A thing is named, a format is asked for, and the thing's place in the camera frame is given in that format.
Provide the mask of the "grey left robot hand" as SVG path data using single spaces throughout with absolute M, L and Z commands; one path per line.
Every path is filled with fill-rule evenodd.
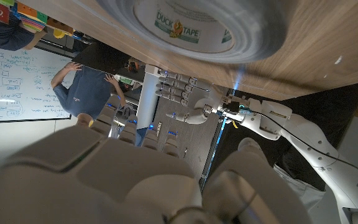
M 231 103 L 231 97 L 226 96 L 211 82 L 188 75 L 159 70 L 159 84 L 155 94 L 176 102 L 190 111 L 181 113 L 170 110 L 166 116 L 188 124 L 202 124 L 211 113 L 224 111 Z

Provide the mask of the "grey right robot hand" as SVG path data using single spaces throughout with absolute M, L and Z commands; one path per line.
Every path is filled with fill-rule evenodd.
M 71 126 L 21 149 L 0 167 L 0 223 L 309 223 L 296 193 L 243 140 L 200 187 L 169 134 L 163 151 L 149 129 L 135 145 L 131 116 L 109 131 L 112 95 L 94 123 Z

